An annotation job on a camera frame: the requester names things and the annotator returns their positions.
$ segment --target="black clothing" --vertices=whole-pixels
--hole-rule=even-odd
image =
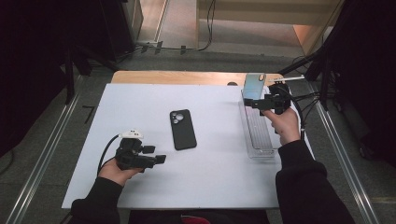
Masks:
[[[312,158],[304,141],[286,144],[279,149],[279,155],[282,160],[282,169],[276,174],[276,190],[284,224],[355,223],[326,179],[326,168]],[[73,202],[71,210],[73,218],[69,223],[120,223],[117,202],[121,192],[120,185],[97,177],[87,198]],[[209,211],[209,216],[212,216],[215,211]],[[219,217],[223,217],[222,221],[216,222]],[[215,220],[210,221],[212,224],[238,224],[239,222],[235,221],[241,220],[233,218],[232,214],[217,214]],[[161,218],[159,223],[183,222],[178,216],[178,221],[164,222]]]

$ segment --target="floor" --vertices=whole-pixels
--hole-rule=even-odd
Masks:
[[[173,13],[180,11],[181,7],[191,9],[187,5],[189,1],[194,2],[169,1],[158,39],[146,38],[145,42],[149,41],[155,45],[163,41],[163,46],[168,48],[180,48],[182,45],[193,48],[196,43],[193,39],[195,34],[188,25],[190,21],[178,20],[175,17],[178,14]],[[176,21],[185,23],[177,25]],[[202,48],[206,45],[208,37],[206,21],[200,21],[200,27],[198,44],[199,48]],[[214,21],[212,37],[210,47],[202,52],[180,55],[178,51],[161,50],[161,53],[156,54],[149,49],[145,53],[137,52],[123,59],[119,66],[125,70],[274,73],[303,55],[290,25]],[[299,72],[303,73],[304,70],[303,67],[299,68]],[[92,123],[93,116],[90,116],[90,113],[93,109],[94,114],[105,85],[111,81],[111,75],[110,70],[101,66],[95,67],[90,77],[76,74],[78,92],[74,104],[65,106],[65,91],[62,92],[52,101],[23,141],[13,149],[13,157],[10,152],[0,158],[0,171],[13,158],[11,166],[0,175],[0,223],[59,223],[66,216],[68,211],[61,209],[61,204],[68,181]],[[296,71],[290,73],[291,77],[299,75]],[[310,86],[318,86],[319,82],[320,80],[307,83],[300,80],[288,84],[294,94],[307,94],[310,92]],[[329,108],[327,114],[331,115],[333,125],[342,140],[342,148],[353,164],[363,192],[369,198],[368,207],[361,207],[357,203],[356,194],[353,194],[354,191],[341,167],[342,162],[334,149],[334,142],[329,137],[317,108],[309,115],[306,130],[316,159],[326,165],[330,182],[357,223],[394,223],[396,168],[381,160],[363,159],[359,153],[360,146],[347,121],[332,104],[329,104]],[[64,116],[66,110],[70,110],[70,117],[65,118],[66,122],[62,128],[55,130],[54,127],[59,126],[59,117]],[[49,146],[50,139],[56,139],[57,144]],[[48,148],[52,149],[48,162],[38,164],[42,158],[41,153]],[[37,165],[41,165],[45,171],[42,176],[32,175]],[[17,199],[21,196],[23,187],[33,177],[36,177],[36,182],[28,192],[31,198],[24,201],[23,205],[17,206]],[[374,209],[375,217],[367,220],[363,215],[366,212],[363,210],[371,207]],[[126,223],[128,214],[128,210],[120,210],[122,223]],[[278,210],[270,210],[268,215],[271,223],[282,223]]]

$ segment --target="gray floor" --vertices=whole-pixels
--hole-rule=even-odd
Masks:
[[[220,26],[218,26],[216,34],[220,32],[219,28]],[[267,30],[266,32],[273,33],[274,30]],[[260,53],[253,53],[252,51],[244,51],[247,49],[244,45],[244,43],[246,44],[245,40],[227,35],[228,40],[221,42],[222,38],[214,35],[215,41],[207,51],[189,51],[180,55],[178,51],[173,50],[162,50],[161,53],[154,54],[154,51],[150,49],[145,53],[135,53],[120,63],[119,66],[125,70],[137,71],[186,70],[274,73],[291,64],[293,59],[299,56],[298,49],[296,49],[296,46],[298,46],[295,42],[296,37],[288,30],[281,32],[290,34],[286,39],[294,41],[290,42],[290,52],[294,53],[289,55],[282,53],[287,51],[283,47],[268,48],[268,46],[283,46],[288,41],[277,40],[274,42],[274,40],[271,40],[270,42],[256,43],[255,45],[263,45],[263,47]],[[232,48],[228,48],[228,51],[221,50],[225,44]],[[289,76],[299,76],[299,74],[293,72]],[[21,223],[59,223],[67,214],[68,211],[63,210],[61,204],[93,118],[91,117],[86,122],[90,109],[84,108],[84,106],[98,106],[104,87],[110,82],[111,77],[112,72],[105,67],[96,67],[90,77],[83,77],[83,86],[80,88],[76,107],[50,158],[47,170],[33,194],[32,201],[28,204],[25,213],[22,212]],[[288,84],[294,95],[309,93],[307,82],[304,80],[292,81]],[[64,99],[65,92],[62,92],[52,101],[23,141],[13,149],[14,162],[0,176],[0,223],[6,223],[20,195],[21,188],[28,180],[41,151],[45,148],[52,129],[64,110]],[[372,201],[372,206],[380,223],[394,223],[394,220],[396,220],[396,191],[394,190],[396,169],[381,160],[367,161],[363,159],[359,154],[359,144],[351,133],[343,115],[338,113],[331,103],[329,103],[329,106],[332,120],[343,140],[347,155]],[[332,142],[316,109],[309,115],[306,132],[316,159],[326,165],[329,171],[329,180],[336,192],[345,202],[356,222],[365,223],[345,174],[340,167],[340,162],[334,153]],[[7,165],[10,158],[10,153],[0,158],[0,170]],[[120,210],[120,214],[122,223],[125,223],[128,211]],[[272,223],[282,223],[277,210],[270,210],[268,214]]]

